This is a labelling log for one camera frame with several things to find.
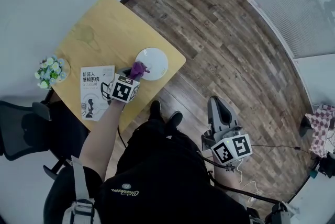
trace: book cover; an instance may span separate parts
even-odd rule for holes
[[[82,67],[80,100],[83,120],[99,121],[108,108],[115,66]]]

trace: purple object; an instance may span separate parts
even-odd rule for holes
[[[131,67],[129,78],[134,80],[138,77],[138,75],[142,77],[145,72],[150,73],[150,71],[147,71],[147,66],[145,66],[141,61],[134,62]]]

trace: person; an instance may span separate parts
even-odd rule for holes
[[[245,206],[237,202],[239,198],[211,186],[204,161],[197,153],[199,148],[177,130],[181,112],[175,112],[165,123],[158,100],[151,104],[148,121],[133,132],[115,176],[103,182],[123,107],[124,103],[112,100],[79,156],[102,224],[141,220],[250,223]],[[235,173],[214,169],[220,184],[240,188]],[[51,187],[44,205],[44,222],[62,223],[65,210],[74,201],[74,172],[69,166],[60,171]]]

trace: white plate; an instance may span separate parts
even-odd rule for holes
[[[143,79],[155,81],[164,76],[168,71],[169,61],[166,54],[158,48],[146,48],[142,50],[136,57],[136,61],[141,61],[148,67],[150,73],[145,72]]]

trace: wooden table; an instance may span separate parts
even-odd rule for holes
[[[80,69],[87,66],[115,65],[116,71],[131,66],[137,54],[148,47],[161,49],[169,60],[169,69],[157,81],[141,80],[136,98],[126,105],[120,120],[122,132],[150,100],[185,63],[185,57],[160,34],[117,0],[99,0],[63,39],[55,54],[66,59],[71,73],[53,86],[55,92],[92,130],[94,121],[82,120]]]

